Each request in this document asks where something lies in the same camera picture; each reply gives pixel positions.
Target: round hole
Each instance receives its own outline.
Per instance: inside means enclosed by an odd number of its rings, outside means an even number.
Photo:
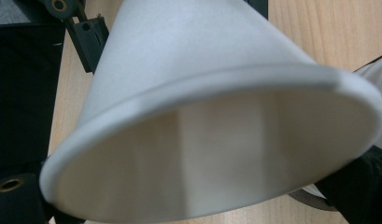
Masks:
[[[67,5],[64,0],[52,0],[51,5],[53,6],[54,10],[59,12],[66,12]]]
[[[22,185],[22,179],[9,179],[0,185],[0,192],[8,192]]]
[[[88,31],[88,30],[91,29],[91,26],[90,26],[88,23],[84,23],[84,24],[82,25],[82,29],[83,29],[84,31]]]

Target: light wood tabletop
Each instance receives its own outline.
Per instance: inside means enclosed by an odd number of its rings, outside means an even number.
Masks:
[[[112,26],[121,0],[88,0],[86,14],[105,17]],[[382,0],[270,0],[269,21],[318,63],[353,71],[382,55]],[[75,128],[92,82],[68,34],[56,96],[50,153]],[[284,195],[250,207],[185,223],[347,223],[337,212],[325,212]]]

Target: wooden table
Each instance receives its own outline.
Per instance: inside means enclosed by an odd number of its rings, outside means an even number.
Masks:
[[[86,14],[92,18],[101,13],[110,28],[120,2],[88,0]],[[318,63],[353,71],[382,54],[382,0],[270,0],[269,20]],[[75,128],[91,82],[92,74],[84,72],[67,35],[51,129],[50,153]],[[337,212],[319,211],[284,195],[235,211],[173,223],[347,222]]]

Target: wooden surface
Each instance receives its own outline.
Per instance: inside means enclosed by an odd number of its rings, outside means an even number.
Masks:
[[[120,2],[89,0],[86,13],[90,18],[101,13],[110,28]],[[352,71],[382,54],[382,0],[270,0],[269,20],[318,63]],[[83,71],[67,35],[51,130],[50,153],[75,128],[91,82],[92,74]],[[339,213],[319,211],[284,195],[243,209],[172,223],[347,222]]]

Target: wood grain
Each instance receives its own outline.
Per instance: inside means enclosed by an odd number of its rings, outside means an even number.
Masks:
[[[86,13],[101,13],[111,27],[120,0],[89,0]],[[382,0],[270,0],[269,20],[317,62],[348,70],[382,54]],[[50,153],[75,128],[92,82],[85,74],[68,37],[57,91],[50,138]],[[337,212],[324,212],[294,201],[287,195],[250,207],[171,222],[196,223],[347,223]]]

